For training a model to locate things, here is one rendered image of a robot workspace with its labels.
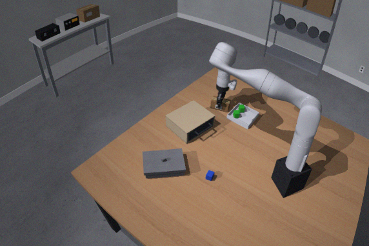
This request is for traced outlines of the blue block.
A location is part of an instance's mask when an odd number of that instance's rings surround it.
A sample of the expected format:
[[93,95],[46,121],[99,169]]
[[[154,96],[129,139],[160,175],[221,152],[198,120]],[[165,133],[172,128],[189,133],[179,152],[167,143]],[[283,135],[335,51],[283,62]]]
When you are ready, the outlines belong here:
[[213,179],[213,177],[214,177],[214,173],[215,173],[215,172],[213,172],[213,171],[209,170],[209,171],[207,172],[207,174],[206,174],[206,179],[211,181],[211,180]]

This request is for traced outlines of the brown cardboard box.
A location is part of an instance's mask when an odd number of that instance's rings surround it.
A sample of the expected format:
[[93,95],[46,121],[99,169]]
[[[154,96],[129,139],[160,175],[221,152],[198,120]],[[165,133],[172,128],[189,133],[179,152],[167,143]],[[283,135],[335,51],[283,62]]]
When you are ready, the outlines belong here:
[[213,96],[212,100],[211,100],[211,108],[212,109],[216,109],[216,110],[220,110],[220,111],[223,111],[223,112],[228,112],[228,109],[229,109],[229,105],[230,105],[230,99],[223,99],[222,100],[222,104],[221,104],[221,109],[217,108],[217,96]]

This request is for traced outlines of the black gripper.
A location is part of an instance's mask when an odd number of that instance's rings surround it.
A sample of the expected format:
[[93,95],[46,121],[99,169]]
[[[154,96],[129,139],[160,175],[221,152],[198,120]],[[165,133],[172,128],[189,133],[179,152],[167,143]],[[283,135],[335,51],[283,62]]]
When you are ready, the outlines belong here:
[[219,91],[218,92],[218,96],[217,96],[217,108],[221,109],[221,104],[222,104],[222,100],[224,99],[225,97],[225,94],[226,94],[226,91],[229,90],[229,87],[219,87],[217,84],[216,84],[216,89]]

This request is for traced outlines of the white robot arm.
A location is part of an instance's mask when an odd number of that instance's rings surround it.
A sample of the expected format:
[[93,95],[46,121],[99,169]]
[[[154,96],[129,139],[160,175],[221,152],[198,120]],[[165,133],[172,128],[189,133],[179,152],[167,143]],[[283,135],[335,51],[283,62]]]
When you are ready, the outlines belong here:
[[272,99],[287,101],[300,109],[285,164],[289,170],[301,172],[321,120],[321,102],[316,97],[299,90],[269,70],[232,68],[236,56],[237,50],[233,46],[224,42],[217,44],[209,60],[211,65],[218,68],[217,85],[235,90],[237,80],[230,80],[231,75]]

